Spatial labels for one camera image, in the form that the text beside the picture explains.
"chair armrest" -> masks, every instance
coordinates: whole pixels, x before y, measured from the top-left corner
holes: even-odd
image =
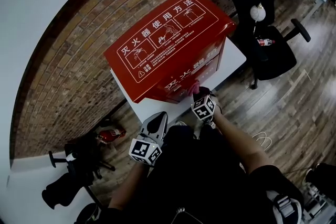
[[[302,34],[306,42],[309,42],[311,37],[305,27],[297,19],[292,19],[290,21],[294,24],[295,28],[284,37],[285,41],[289,41],[297,34]]]

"person's arm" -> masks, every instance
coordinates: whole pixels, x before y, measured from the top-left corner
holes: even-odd
[[[273,165],[263,148],[252,137],[230,123],[221,114],[218,106],[216,106],[213,121],[233,151],[241,159],[247,173],[250,174],[261,166]]]
[[[139,186],[147,178],[149,165],[136,163],[131,169],[125,181],[113,193],[109,208],[123,210],[128,202],[133,198]]]

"warning triangle symbol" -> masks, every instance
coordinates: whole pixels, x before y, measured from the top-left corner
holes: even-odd
[[[139,71],[139,78],[143,77],[143,75],[145,75],[145,72]]]

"black office chair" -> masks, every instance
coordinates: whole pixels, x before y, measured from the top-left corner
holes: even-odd
[[[275,78],[296,65],[296,58],[287,44],[287,41],[301,33],[307,42],[310,36],[306,29],[296,19],[291,22],[295,28],[283,37],[276,27],[270,26],[275,19],[274,0],[232,0],[236,6],[239,25],[233,39],[238,43],[248,62],[251,64],[255,81],[251,86],[257,88],[258,80]],[[255,23],[250,16],[250,9],[254,5],[262,4],[266,17],[261,22]],[[275,43],[270,46],[260,46],[256,37],[271,39]]]
[[[97,144],[94,134],[88,133],[78,139],[65,144],[65,154],[68,159],[54,158],[52,152],[49,151],[50,161],[53,167],[56,163],[67,163],[68,173],[62,175],[54,183],[48,185],[42,191],[42,198],[46,204],[54,209],[57,204],[68,206],[76,196],[77,192],[84,187],[93,201],[99,208],[103,208],[102,204],[95,197],[89,186],[93,184],[94,175],[98,179],[102,176],[99,167],[115,171],[115,167],[102,160],[101,146]]]

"white cable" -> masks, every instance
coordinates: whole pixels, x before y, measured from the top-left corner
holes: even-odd
[[[269,139],[269,140],[270,140],[270,143],[269,143],[269,145],[267,146],[267,148],[264,149],[264,151],[266,151],[266,150],[271,146],[271,144],[272,144],[272,139],[271,139],[270,137],[268,137],[267,134],[266,134],[265,132],[257,133],[257,134],[255,134],[254,136],[252,136],[252,138],[254,138],[254,137],[256,137],[257,135],[262,134],[262,133],[264,133],[265,136],[258,137],[258,138],[256,139],[256,141],[258,141],[259,139],[264,139],[264,141],[263,141],[262,144],[260,145],[260,146],[262,146],[262,145],[265,143],[266,139]]]

